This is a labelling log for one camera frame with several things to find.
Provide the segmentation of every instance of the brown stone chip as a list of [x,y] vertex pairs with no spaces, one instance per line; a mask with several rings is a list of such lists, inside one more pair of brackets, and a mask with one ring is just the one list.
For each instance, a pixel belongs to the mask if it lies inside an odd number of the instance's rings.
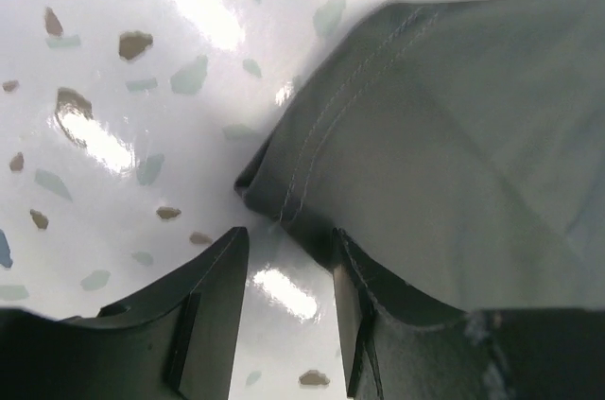
[[152,35],[142,31],[129,31],[120,35],[118,53],[124,60],[132,61],[152,46]]
[[31,215],[31,219],[40,230],[46,230],[48,228],[48,217],[46,217],[40,211],[32,209],[29,211],[29,214]]
[[23,170],[24,163],[25,159],[23,157],[23,152],[18,152],[9,162],[10,171],[18,172]]
[[46,25],[46,32],[51,36],[60,37],[63,35],[63,27],[55,15],[55,12],[53,12],[53,9],[46,8],[46,13],[44,14],[44,24]]
[[309,370],[299,377],[299,384],[301,386],[311,386],[314,388],[326,387],[330,384],[330,379],[322,372]]
[[19,88],[19,80],[9,80],[2,84],[2,89],[5,93],[12,93]]
[[173,218],[177,218],[181,215],[181,210],[177,208],[170,208],[168,206],[160,206],[155,214],[157,214],[161,220],[172,220]]
[[84,96],[69,88],[59,88],[57,91],[57,104],[55,106],[55,118],[65,136],[76,146],[86,148],[86,141],[72,133],[69,124],[63,124],[65,121],[73,123],[74,117],[80,117],[86,120],[93,119],[93,104]]
[[204,233],[200,233],[200,232],[193,232],[189,236],[189,241],[191,241],[192,244],[196,244],[196,245],[204,245],[204,244],[213,243],[213,240],[210,236],[205,235]]

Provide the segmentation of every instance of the gray fabric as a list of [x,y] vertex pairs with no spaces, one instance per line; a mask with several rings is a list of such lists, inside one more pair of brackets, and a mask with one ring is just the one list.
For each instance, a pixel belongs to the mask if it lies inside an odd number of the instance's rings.
[[389,4],[237,187],[462,309],[603,306],[604,21],[605,0]]

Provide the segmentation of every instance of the stitching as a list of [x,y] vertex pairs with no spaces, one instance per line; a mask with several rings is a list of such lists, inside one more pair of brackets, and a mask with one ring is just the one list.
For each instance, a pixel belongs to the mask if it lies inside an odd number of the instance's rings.
[[233,244],[233,242],[235,241],[235,239],[239,236],[239,234],[242,232],[241,228],[238,228],[235,231],[235,234],[233,235],[233,237],[231,238],[231,240],[227,243],[227,245],[223,248],[222,251],[220,251],[220,253],[216,256],[215,261],[212,262],[212,264],[210,265],[210,268],[208,268],[208,270],[206,271],[206,273],[204,275],[201,276],[201,279],[199,279],[199,281],[196,283],[196,285],[191,289],[191,291],[197,289],[201,283],[204,281],[204,279],[208,276],[208,274],[210,274],[210,271],[215,267],[216,263],[218,263],[218,260],[220,260],[223,255],[225,254],[225,252],[231,247],[231,245]]
[[326,142],[328,136],[330,135],[330,133],[332,132],[332,130],[334,130],[334,127],[337,125],[338,121],[355,104],[355,102],[357,101],[357,99],[360,96],[362,96],[364,94],[364,92],[366,92],[368,90],[368,88],[370,88],[370,86],[372,86],[379,78],[381,78],[382,75],[385,72],[387,72],[390,69],[390,67],[396,61],[398,61],[399,59],[401,59],[401,57],[407,52],[407,49],[409,47],[411,47],[416,41],[418,41],[418,39],[420,39],[424,35],[424,33],[432,25],[434,25],[435,21],[437,20],[438,15],[439,15],[438,12],[436,12],[435,14],[433,14],[433,16],[428,20],[428,22],[426,24],[424,24],[424,26],[418,31],[418,33],[416,33],[416,36],[414,36],[409,41],[409,43],[407,43],[406,46],[404,46],[380,71],[378,71],[378,73],[376,73],[376,75],[373,78],[371,78],[370,80],[368,80],[357,91],[357,93],[354,94],[354,96],[351,98],[351,100],[349,102],[347,102],[347,104],[340,110],[340,112],[338,113],[337,117],[334,118],[334,120],[332,121],[332,123],[330,123],[330,126],[328,127],[327,131],[325,132],[325,134],[321,138],[320,143],[318,144],[318,147],[313,152],[313,156],[311,157],[311,162],[309,163],[309,169],[307,171],[307,175],[306,175],[306,178],[305,178],[305,181],[304,181],[304,188],[302,190],[301,203],[299,204],[298,209],[294,213],[294,216],[289,221],[289,223],[294,223],[294,220],[296,220],[296,218],[301,213],[301,210],[303,209],[304,199],[306,198],[306,194],[307,194],[308,186],[309,186],[309,181],[311,179],[311,174],[313,173],[313,167],[315,166],[315,161],[316,161],[316,159],[318,157],[318,153],[320,152],[320,149],[323,148],[323,145],[325,144],[325,142]]
[[332,97],[330,97],[330,100],[328,101],[328,103],[325,105],[325,107],[323,107],[323,110],[321,111],[320,115],[318,116],[318,119],[315,121],[315,123],[311,127],[311,130],[309,131],[309,133],[306,135],[306,138],[302,142],[302,148],[299,151],[298,158],[296,159],[296,164],[294,165],[294,171],[292,172],[292,177],[290,178],[290,182],[289,182],[287,191],[285,192],[284,202],[282,203],[282,207],[280,209],[280,215],[279,215],[279,221],[280,222],[283,221],[283,219],[284,219],[284,210],[285,210],[285,207],[287,206],[288,201],[290,200],[290,197],[292,195],[292,191],[294,190],[294,180],[296,179],[296,174],[298,173],[299,167],[301,166],[301,160],[303,159],[304,149],[306,148],[307,144],[309,143],[309,140],[311,139],[311,136],[313,135],[313,133],[315,133],[315,130],[318,128],[318,125],[319,125],[321,119],[324,117],[324,115],[326,114],[326,112],[328,111],[328,109],[332,106],[332,104],[335,101],[335,99],[338,96],[340,96],[340,94],[344,91],[345,87],[347,85],[349,85],[353,81],[353,79],[355,77],[357,77],[359,75],[359,73],[365,69],[365,67],[368,65],[368,63],[370,61],[372,61],[376,57],[376,55],[380,51],[382,51],[383,48],[385,48],[397,36],[399,36],[403,32],[403,30],[411,22],[413,22],[414,20],[416,20],[416,16],[418,15],[418,13],[422,9],[424,9],[424,7],[420,7],[420,8],[417,8],[416,10],[414,10],[409,15],[409,17],[407,17],[397,28],[395,28],[393,30],[392,33],[389,34],[389,36],[376,48],[376,50],[374,50],[365,60],[363,60],[363,62],[359,63],[359,65],[356,67],[356,69],[353,71],[353,73],[349,76],[349,78],[347,78],[340,85],[340,87],[338,87],[338,89],[334,93],[334,95]]

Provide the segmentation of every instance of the glossy floor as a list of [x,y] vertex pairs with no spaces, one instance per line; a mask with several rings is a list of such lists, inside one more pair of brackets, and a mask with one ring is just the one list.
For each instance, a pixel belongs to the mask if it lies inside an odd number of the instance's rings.
[[232,398],[342,399],[329,275],[232,184],[383,1],[0,0],[0,305],[92,316],[246,225]]

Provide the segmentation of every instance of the speckled white floor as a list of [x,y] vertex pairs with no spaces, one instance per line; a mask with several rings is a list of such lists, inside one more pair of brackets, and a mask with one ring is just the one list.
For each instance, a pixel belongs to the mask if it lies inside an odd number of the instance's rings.
[[93,316],[246,225],[232,398],[344,398],[329,275],[232,184],[383,1],[0,0],[0,305]]

